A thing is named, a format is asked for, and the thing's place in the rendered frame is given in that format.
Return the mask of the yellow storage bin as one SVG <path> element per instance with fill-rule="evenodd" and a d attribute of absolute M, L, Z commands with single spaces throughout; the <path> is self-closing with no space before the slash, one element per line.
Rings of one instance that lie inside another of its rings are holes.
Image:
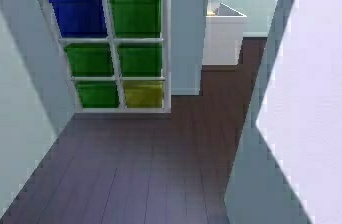
<path fill-rule="evenodd" d="M 161 108 L 163 84 L 161 81 L 124 81 L 125 101 L 128 108 Z"/>

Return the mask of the green storage bin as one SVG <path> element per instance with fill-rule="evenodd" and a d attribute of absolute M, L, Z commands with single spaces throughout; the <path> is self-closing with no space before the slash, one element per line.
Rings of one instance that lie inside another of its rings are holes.
<path fill-rule="evenodd" d="M 159 77 L 162 69 L 162 45 L 125 43 L 118 47 L 124 77 Z"/>
<path fill-rule="evenodd" d="M 110 0 L 118 38 L 159 38 L 161 0 Z"/>
<path fill-rule="evenodd" d="M 106 43 L 72 43 L 64 48 L 75 77 L 111 77 L 114 73 Z"/>
<path fill-rule="evenodd" d="M 75 83 L 84 108 L 117 108 L 119 96 L 112 81 L 79 81 Z"/>

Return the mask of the white cabinet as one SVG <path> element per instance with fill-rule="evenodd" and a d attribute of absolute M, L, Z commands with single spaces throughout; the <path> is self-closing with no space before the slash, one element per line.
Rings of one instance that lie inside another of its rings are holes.
<path fill-rule="evenodd" d="M 209 2 L 203 48 L 203 65 L 237 65 L 247 16 L 222 3 Z"/>

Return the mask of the white cube shelf unit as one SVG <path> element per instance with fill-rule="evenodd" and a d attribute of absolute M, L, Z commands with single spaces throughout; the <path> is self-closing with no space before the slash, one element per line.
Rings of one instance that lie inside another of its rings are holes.
<path fill-rule="evenodd" d="M 77 114 L 168 114 L 171 112 L 171 71 L 170 71 L 170 0 L 161 0 L 161 32 L 159 38 L 118 38 L 115 35 L 110 0 L 102 0 L 107 36 L 104 38 L 63 38 L 55 17 L 54 9 L 49 0 L 38 0 L 48 23 L 59 56 L 65 63 L 66 81 L 70 92 L 74 95 L 74 107 Z M 64 48 L 72 43 L 106 43 L 110 47 L 114 73 L 111 77 L 75 77 Z M 121 72 L 118 47 L 121 44 L 159 43 L 162 45 L 162 69 L 159 77 L 124 77 Z M 117 108 L 84 108 L 75 83 L 79 81 L 112 81 L 116 84 L 119 106 Z M 163 84 L 163 103 L 161 108 L 128 108 L 123 88 L 124 81 L 161 81 Z"/>

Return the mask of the blue storage bin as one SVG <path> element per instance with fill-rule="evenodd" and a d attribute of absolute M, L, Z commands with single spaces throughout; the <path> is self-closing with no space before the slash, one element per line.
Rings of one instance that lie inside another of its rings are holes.
<path fill-rule="evenodd" d="M 102 0 L 49 0 L 63 38 L 107 36 Z"/>

